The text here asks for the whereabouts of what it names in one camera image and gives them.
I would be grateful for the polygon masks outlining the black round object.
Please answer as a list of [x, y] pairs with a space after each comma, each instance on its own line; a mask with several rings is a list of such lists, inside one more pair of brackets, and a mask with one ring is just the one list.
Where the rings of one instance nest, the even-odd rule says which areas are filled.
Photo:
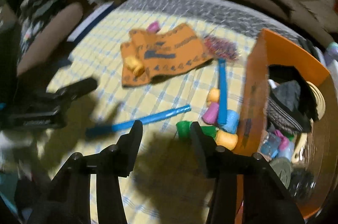
[[288, 191], [297, 203], [304, 203], [316, 187], [314, 175], [305, 168], [295, 168], [291, 173]]

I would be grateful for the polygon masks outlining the orange hair roller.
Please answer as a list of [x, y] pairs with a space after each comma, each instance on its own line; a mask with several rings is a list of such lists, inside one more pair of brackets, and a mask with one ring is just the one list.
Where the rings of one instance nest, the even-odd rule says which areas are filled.
[[215, 137], [215, 142], [218, 146], [223, 146], [232, 151], [238, 143], [238, 136], [237, 134], [231, 134], [222, 130], [218, 130]]

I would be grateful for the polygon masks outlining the small pink roller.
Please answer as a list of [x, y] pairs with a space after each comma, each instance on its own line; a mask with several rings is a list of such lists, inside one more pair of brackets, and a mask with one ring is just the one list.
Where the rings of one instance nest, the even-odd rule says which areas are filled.
[[158, 21], [154, 21], [147, 27], [147, 32], [157, 33], [158, 31], [160, 31], [160, 24]]

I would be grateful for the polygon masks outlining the spiral wooden trivet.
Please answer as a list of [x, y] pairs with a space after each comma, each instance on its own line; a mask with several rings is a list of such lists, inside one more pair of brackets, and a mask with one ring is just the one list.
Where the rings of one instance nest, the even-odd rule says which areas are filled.
[[[321, 118], [325, 114], [326, 110], [326, 103], [324, 99], [324, 95], [320, 92], [320, 90], [310, 81], [307, 81], [307, 84], [309, 85], [316, 102], [316, 111], [317, 111], [317, 118], [321, 120]], [[302, 133], [296, 141], [294, 151], [291, 157], [291, 163], [292, 164], [298, 164], [302, 160], [304, 160], [305, 156], [301, 155], [302, 152], [305, 150], [305, 145], [308, 141], [308, 134]]]

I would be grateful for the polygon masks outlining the yellow checkered tablecloth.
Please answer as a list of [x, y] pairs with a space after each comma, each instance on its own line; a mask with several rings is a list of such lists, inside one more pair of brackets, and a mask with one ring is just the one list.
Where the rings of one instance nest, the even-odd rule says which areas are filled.
[[128, 178], [120, 180], [120, 188], [128, 223], [204, 223], [214, 182], [201, 173], [190, 143], [178, 139], [176, 124], [201, 120], [207, 94], [218, 83], [217, 64], [212, 61], [187, 74], [124, 88], [120, 46], [128, 41], [131, 29], [144, 29], [153, 21], [160, 22], [162, 32], [186, 23], [198, 36], [213, 34], [237, 43], [240, 60], [228, 65], [227, 77], [229, 107], [240, 110], [244, 65], [256, 42], [255, 34], [238, 33], [228, 25], [195, 17], [114, 11], [75, 47], [71, 65], [60, 68], [50, 81], [51, 92], [89, 76], [97, 78], [99, 84], [93, 93], [72, 103], [65, 128], [47, 132], [47, 140], [39, 144], [39, 157], [49, 175], [54, 176], [72, 153], [95, 154], [116, 143], [120, 136], [115, 133], [86, 139], [87, 128], [188, 104], [190, 112], [144, 126], [135, 168]]

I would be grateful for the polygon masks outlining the black grey headband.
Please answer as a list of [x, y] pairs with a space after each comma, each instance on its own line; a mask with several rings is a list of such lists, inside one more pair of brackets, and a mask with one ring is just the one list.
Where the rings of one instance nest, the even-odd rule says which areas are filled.
[[315, 97], [294, 66], [273, 64], [269, 78], [278, 84], [270, 88], [267, 118], [276, 129], [290, 135], [310, 133], [312, 121], [317, 121]]

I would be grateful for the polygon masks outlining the purple bead bag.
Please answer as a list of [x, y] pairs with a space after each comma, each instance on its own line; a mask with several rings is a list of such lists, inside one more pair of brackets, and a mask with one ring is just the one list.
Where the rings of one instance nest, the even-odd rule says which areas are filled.
[[237, 60], [239, 53], [237, 44], [225, 38], [208, 35], [204, 38], [204, 45], [216, 58]]

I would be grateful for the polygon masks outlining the orange cardboard box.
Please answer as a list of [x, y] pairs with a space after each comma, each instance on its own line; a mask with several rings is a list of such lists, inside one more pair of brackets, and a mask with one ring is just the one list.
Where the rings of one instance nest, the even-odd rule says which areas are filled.
[[299, 140], [307, 136], [299, 162], [315, 186], [298, 198], [304, 218], [313, 217], [337, 186], [337, 98], [333, 79], [308, 51], [263, 29], [246, 61], [239, 137], [234, 152], [259, 150], [269, 126]]

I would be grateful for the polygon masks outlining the green hair roller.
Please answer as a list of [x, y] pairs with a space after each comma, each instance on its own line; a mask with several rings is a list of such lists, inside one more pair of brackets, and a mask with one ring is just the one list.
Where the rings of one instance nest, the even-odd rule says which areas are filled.
[[178, 138], [181, 141], [188, 141], [190, 140], [190, 125], [191, 121], [182, 120], [176, 123], [176, 129], [178, 133]]

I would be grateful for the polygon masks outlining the blue plastic stick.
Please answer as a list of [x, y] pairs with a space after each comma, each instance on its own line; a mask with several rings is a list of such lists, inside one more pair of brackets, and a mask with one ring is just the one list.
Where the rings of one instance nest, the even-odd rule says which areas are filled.
[[142, 124], [150, 124], [159, 122], [162, 120], [170, 119], [174, 116], [180, 115], [182, 113], [190, 112], [191, 106], [186, 104], [182, 107], [168, 109], [166, 111], [154, 113], [148, 116], [141, 117], [136, 120], [129, 120], [122, 123], [112, 124], [112, 125], [99, 125], [92, 128], [88, 128], [85, 132], [86, 137], [93, 138], [103, 134], [109, 134], [112, 132], [118, 132], [122, 130], [129, 129], [133, 126], [136, 121], [142, 122]]
[[225, 59], [218, 60], [219, 68], [219, 112], [218, 112], [218, 124], [220, 127], [224, 127], [227, 122], [228, 115], [228, 89], [226, 82], [226, 61]]

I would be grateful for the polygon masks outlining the magenta hair roller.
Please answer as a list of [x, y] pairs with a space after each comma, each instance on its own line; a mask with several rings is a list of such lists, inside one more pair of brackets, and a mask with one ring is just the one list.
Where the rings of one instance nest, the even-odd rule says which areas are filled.
[[203, 114], [202, 120], [206, 124], [214, 124], [218, 118], [219, 104], [212, 102], [207, 111]]

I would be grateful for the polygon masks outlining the orange patterned cloth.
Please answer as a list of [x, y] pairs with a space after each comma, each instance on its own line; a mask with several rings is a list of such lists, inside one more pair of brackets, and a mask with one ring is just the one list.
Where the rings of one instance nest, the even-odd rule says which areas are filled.
[[149, 84], [157, 76], [185, 74], [212, 59], [202, 38], [185, 23], [162, 34], [132, 29], [120, 50], [124, 87]]

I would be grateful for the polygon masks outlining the green compass disc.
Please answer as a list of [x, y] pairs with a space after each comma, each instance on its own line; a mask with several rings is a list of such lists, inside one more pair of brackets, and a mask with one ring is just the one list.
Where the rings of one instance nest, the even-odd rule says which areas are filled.
[[293, 171], [291, 162], [287, 158], [281, 157], [273, 159], [272, 161], [270, 161], [269, 164], [274, 172], [277, 174], [283, 185], [288, 188]]

